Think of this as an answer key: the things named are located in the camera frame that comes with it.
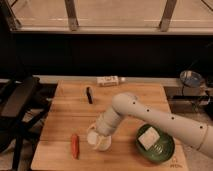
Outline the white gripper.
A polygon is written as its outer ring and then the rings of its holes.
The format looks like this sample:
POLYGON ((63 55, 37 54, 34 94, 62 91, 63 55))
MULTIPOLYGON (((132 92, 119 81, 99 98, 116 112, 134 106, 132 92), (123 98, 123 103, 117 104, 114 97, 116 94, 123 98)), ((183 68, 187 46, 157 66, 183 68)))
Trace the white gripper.
POLYGON ((100 135, 110 136, 116 131, 121 122, 122 117, 113 109, 108 109, 96 120, 96 131, 100 135))

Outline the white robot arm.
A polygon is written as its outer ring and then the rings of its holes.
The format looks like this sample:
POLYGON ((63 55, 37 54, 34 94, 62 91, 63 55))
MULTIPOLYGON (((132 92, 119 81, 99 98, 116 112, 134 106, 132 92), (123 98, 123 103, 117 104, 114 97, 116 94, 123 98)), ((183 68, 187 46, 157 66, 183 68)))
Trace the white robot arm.
POLYGON ((116 94, 112 98, 110 107, 96 120, 98 134, 112 135, 127 115, 141 119, 213 158, 213 126, 148 107, 131 93, 116 94))

